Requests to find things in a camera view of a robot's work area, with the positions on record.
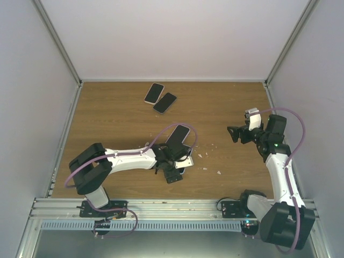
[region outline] brown wood surface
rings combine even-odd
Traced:
[[[234,144],[227,132],[227,126],[244,124],[246,109],[269,108],[261,83],[164,82],[163,94],[171,92],[178,98],[164,115],[144,103],[151,84],[84,84],[52,197],[79,197],[75,189],[65,189],[63,182],[70,174],[68,163],[91,144],[101,142],[112,149],[143,147],[166,126],[178,122],[193,125],[199,135],[192,154],[195,164],[186,169],[183,180],[167,184],[163,172],[120,171],[103,183],[111,198],[238,198],[245,189],[273,197],[269,172],[255,145]],[[171,132],[157,143],[165,142]],[[190,133],[185,143],[193,140]]]

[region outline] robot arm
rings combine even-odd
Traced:
[[[187,148],[181,143],[129,150],[105,149],[102,144],[97,143],[72,160],[69,164],[70,171],[74,172],[82,164],[104,155],[107,158],[100,159],[97,166],[89,164],[73,177],[77,193],[85,195],[95,208],[105,208],[109,203],[102,183],[110,174],[129,169],[162,169],[167,183],[173,183],[183,179],[179,173],[180,168],[194,164]]]
[[[245,125],[229,126],[227,129],[233,142],[241,139],[242,144],[254,142],[259,154],[266,164],[274,191],[274,205],[269,204],[265,196],[246,190],[241,199],[245,203],[243,209],[252,212],[260,222],[260,236],[264,242],[291,247],[296,234],[296,212],[300,211],[300,234],[296,249],[302,249],[315,221],[314,211],[306,209],[301,199],[293,176],[291,160],[285,164],[291,155],[288,145],[283,143],[286,118],[271,114],[266,129],[263,129],[258,109],[250,109],[245,113]],[[297,207],[291,197],[295,197]]]

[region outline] metal grille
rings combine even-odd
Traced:
[[[135,221],[113,220],[110,228],[97,230],[128,231]],[[93,220],[44,220],[42,230],[92,230]],[[240,221],[139,221],[137,231],[233,231],[240,232]]]

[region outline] wooden tabletop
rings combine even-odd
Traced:
[[[120,171],[103,183],[110,198],[238,198],[245,189],[273,197],[269,172],[256,146],[234,144],[227,131],[227,126],[244,125],[246,109],[269,108],[261,83],[163,82],[163,94],[177,96],[163,115],[144,102],[151,84],[84,83],[52,197],[80,197],[75,189],[65,189],[63,182],[70,174],[68,163],[91,144],[101,142],[111,149],[143,147],[173,123],[188,123],[199,135],[192,154],[194,166],[186,169],[183,180],[167,184],[163,172]],[[172,130],[157,143],[165,142]],[[185,143],[191,145],[194,139],[191,132]]]

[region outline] white wall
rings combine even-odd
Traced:
[[[295,156],[305,197],[314,198],[333,257],[343,257],[344,1],[320,1],[272,81],[276,106],[298,112],[306,141]],[[291,147],[300,126],[290,118]]]
[[[0,257],[15,257],[76,83],[31,1],[0,1],[0,38]]]
[[[255,80],[307,0],[43,0],[82,79]]]

